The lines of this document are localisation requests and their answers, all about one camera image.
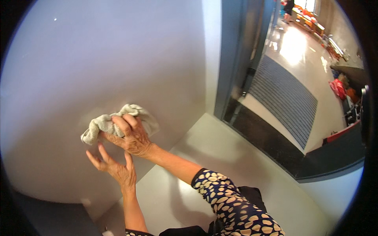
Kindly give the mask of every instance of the person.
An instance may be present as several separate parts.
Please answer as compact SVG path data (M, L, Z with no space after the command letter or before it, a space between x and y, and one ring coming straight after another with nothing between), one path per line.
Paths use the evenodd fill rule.
M121 165L108 155L102 143L98 150L102 159L86 154L92 164L108 172L120 185L123 195L125 233L127 236L151 236L136 198L136 173L132 155L145 158L190 184L210 204L217 220L209 231L199 226L167 229L160 236L168 235L285 235L278 223L266 212L257 188L236 187L227 176L203 168L189 160L169 153L148 138L139 117L126 114L113 116L115 123L125 134L123 138L109 133L100 135L124 149L126 165Z
M286 5L283 10L287 13L286 20L283 20L285 23L290 23L294 21L291 17L293 15L294 0L287 0Z

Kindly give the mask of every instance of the polka dot sleeve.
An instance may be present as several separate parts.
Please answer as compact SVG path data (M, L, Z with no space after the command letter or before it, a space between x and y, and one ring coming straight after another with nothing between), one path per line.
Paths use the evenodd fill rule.
M126 236L153 236L150 233L140 232L137 230L129 230L129 229L125 229L125 234Z
M222 221L221 233L217 235L285 235L277 222L248 202L227 176L203 168L193 178L192 187Z

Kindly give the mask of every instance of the striped doormat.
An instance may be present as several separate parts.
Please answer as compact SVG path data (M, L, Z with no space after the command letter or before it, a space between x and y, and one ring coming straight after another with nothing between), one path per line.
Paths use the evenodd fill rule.
M277 62L264 56L249 93L286 127L304 149L318 105L311 92Z

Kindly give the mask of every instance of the rag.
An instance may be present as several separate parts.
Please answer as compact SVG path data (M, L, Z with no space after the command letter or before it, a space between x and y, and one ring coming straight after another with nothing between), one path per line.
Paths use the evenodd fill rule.
M117 135L118 137L124 137L125 134L115 123L112 122L112 116L123 116L125 114L140 117L143 128L148 136L151 136L159 131L159 124L146 109L136 104L126 104L117 113L101 115L91 120L89 123L89 128L80 136L81 141L89 145L95 144L100 131Z

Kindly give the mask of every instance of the white wall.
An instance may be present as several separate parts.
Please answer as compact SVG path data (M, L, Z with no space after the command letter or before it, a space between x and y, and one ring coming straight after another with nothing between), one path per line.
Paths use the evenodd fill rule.
M206 52L206 112L214 114L222 38L221 0L202 0Z
M170 149L205 111L202 2L39 0L21 24L1 79L1 152L13 186L48 201L86 202L96 219L118 184L88 161L92 118L147 108ZM107 146L124 162L122 151ZM135 158L138 179L152 164Z
M349 206L361 179L363 167L349 174L299 186L315 201L335 226Z

